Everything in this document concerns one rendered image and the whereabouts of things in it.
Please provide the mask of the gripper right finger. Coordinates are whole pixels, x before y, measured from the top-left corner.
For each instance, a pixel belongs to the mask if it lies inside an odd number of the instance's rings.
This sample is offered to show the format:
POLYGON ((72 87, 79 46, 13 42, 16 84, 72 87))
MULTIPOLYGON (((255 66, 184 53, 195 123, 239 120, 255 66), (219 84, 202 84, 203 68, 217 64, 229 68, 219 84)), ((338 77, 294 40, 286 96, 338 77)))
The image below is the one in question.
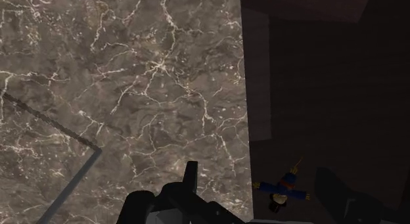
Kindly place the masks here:
POLYGON ((410 224, 410 204, 393 210, 380 200, 349 188, 327 168, 317 168, 315 197, 337 224, 410 224))

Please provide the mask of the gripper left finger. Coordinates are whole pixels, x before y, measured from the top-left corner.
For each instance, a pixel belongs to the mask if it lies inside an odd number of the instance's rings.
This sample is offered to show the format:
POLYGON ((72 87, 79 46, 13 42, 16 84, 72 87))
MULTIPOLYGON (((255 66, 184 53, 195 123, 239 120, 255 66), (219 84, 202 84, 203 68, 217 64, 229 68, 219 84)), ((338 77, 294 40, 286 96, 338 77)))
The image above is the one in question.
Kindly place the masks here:
POLYGON ((167 183, 159 195, 127 195, 116 224, 246 224, 215 201, 197 195, 198 162, 188 161, 183 180, 167 183))

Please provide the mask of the blue scarecrow toy figure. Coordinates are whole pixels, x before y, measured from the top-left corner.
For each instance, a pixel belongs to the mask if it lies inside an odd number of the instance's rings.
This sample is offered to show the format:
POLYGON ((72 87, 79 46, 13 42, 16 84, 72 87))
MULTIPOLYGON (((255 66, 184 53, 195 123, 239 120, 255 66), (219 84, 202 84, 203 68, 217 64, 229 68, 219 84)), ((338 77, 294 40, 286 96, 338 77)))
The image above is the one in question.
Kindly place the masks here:
POLYGON ((287 206, 287 200, 289 198, 295 198, 299 200, 310 200, 310 194, 306 191, 296 190, 296 180, 298 166, 303 158, 300 158, 298 162, 291 167, 290 171, 285 173, 276 184, 266 182, 252 182, 252 188, 267 192, 269 194, 269 210, 273 213, 278 213, 281 208, 287 206))

